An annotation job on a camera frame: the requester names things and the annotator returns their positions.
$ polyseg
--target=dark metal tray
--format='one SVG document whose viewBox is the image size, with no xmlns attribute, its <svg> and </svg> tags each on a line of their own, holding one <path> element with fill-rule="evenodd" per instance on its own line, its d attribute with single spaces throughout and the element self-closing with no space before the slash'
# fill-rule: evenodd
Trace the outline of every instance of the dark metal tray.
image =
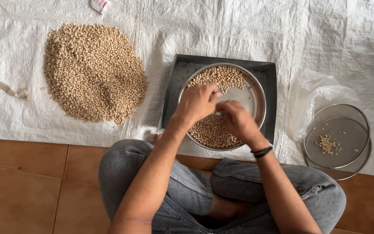
<svg viewBox="0 0 374 234">
<path fill-rule="evenodd" d="M 276 67 L 275 63 L 272 62 L 175 55 L 157 131 L 167 127 L 170 117 L 177 108 L 178 95 L 185 81 L 198 69 L 218 62 L 227 62 L 241 66 L 252 73 L 259 83 L 261 83 L 266 97 L 266 116 L 261 126 L 261 132 L 273 144 L 276 119 Z"/>
</svg>

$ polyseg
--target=white tarp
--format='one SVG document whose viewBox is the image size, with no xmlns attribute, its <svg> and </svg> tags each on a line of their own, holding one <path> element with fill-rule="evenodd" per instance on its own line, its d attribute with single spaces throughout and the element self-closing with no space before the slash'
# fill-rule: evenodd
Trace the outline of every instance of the white tarp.
<svg viewBox="0 0 374 234">
<path fill-rule="evenodd" d="M 47 34 L 63 23 L 117 27 L 144 60 L 149 80 L 144 102 L 125 124 L 84 123 L 65 117 L 50 99 L 43 74 Z M 288 136 L 288 92 L 298 70 L 336 77 L 353 89 L 371 124 L 373 152 L 362 173 L 374 175 L 374 0 L 137 0 L 111 1 L 101 15 L 86 0 L 0 0 L 0 81 L 29 100 L 0 90 L 0 139 L 110 146 L 117 140 L 151 141 L 175 54 L 274 62 L 278 107 L 275 153 L 304 164 L 301 143 Z M 242 147 L 205 151 L 184 140 L 179 153 L 252 160 Z"/>
</svg>

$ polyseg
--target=person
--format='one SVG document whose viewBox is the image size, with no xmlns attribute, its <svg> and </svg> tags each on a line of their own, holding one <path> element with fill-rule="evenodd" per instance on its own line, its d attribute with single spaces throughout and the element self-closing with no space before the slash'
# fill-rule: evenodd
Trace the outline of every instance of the person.
<svg viewBox="0 0 374 234">
<path fill-rule="evenodd" d="M 220 96 L 215 83 L 195 84 L 154 146 L 121 140 L 107 150 L 98 179 L 110 233 L 330 233 L 346 204 L 341 187 L 316 169 L 281 167 L 249 112 Z M 224 158 L 205 173 L 175 160 L 188 130 L 214 111 L 263 154 L 258 165 Z"/>
</svg>

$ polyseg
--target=hand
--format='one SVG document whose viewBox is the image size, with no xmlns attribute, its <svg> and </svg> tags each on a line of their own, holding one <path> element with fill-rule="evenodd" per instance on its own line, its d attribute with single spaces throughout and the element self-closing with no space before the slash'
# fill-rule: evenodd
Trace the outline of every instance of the hand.
<svg viewBox="0 0 374 234">
<path fill-rule="evenodd" d="M 188 120 L 193 126 L 195 122 L 214 112 L 220 96 L 216 83 L 195 84 L 184 91 L 173 116 Z"/>
<path fill-rule="evenodd" d="M 269 147 L 269 141 L 259 131 L 251 114 L 238 101 L 220 102 L 216 105 L 216 111 L 224 114 L 229 133 L 250 146 L 253 151 Z"/>
</svg>

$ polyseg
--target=gray jeans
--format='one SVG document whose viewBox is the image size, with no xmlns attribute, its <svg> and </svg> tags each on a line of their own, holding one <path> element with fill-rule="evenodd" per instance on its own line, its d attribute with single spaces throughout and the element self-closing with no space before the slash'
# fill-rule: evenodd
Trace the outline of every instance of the gray jeans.
<svg viewBox="0 0 374 234">
<path fill-rule="evenodd" d="M 123 196 L 143 162 L 153 150 L 140 140 L 116 142 L 99 164 L 99 189 L 112 220 Z M 345 205 L 346 196 L 329 176 L 305 166 L 285 166 L 285 173 L 304 201 L 321 231 L 330 233 Z M 191 215 L 206 215 L 212 194 L 257 203 L 222 228 L 210 229 Z M 279 233 L 270 213 L 259 168 L 224 158 L 210 180 L 178 162 L 172 167 L 167 194 L 152 222 L 153 233 Z"/>
</svg>

